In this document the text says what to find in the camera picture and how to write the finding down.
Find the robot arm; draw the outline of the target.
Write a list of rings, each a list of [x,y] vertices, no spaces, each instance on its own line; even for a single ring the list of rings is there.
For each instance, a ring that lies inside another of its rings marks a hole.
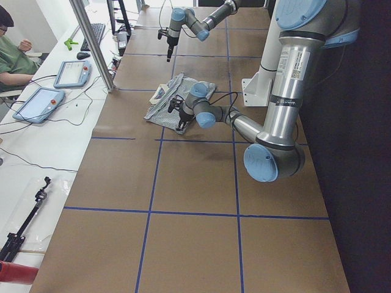
[[[241,1],[225,1],[223,5],[202,21],[196,18],[193,9],[174,8],[170,16],[169,27],[158,31],[158,40],[163,35],[167,37],[167,44],[169,45],[167,62],[170,62],[174,47],[178,45],[183,25],[187,26],[195,37],[203,42],[208,38],[212,29],[228,16],[236,14],[240,7]]]
[[[317,54],[357,39],[360,9],[360,1],[276,1],[259,71],[243,82],[251,102],[267,107],[264,124],[232,106],[212,105],[206,85],[198,82],[184,100],[170,103],[180,116],[177,129],[191,120],[201,128],[226,123],[250,143],[244,165],[253,179],[293,176],[305,162],[293,132]]]

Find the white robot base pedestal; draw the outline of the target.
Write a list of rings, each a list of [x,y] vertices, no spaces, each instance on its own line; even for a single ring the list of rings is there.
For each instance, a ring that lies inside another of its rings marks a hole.
[[[275,2],[259,70],[251,79],[242,80],[244,105],[247,107],[263,107],[269,103],[282,50],[279,42],[281,28],[276,21],[278,3],[279,0]]]

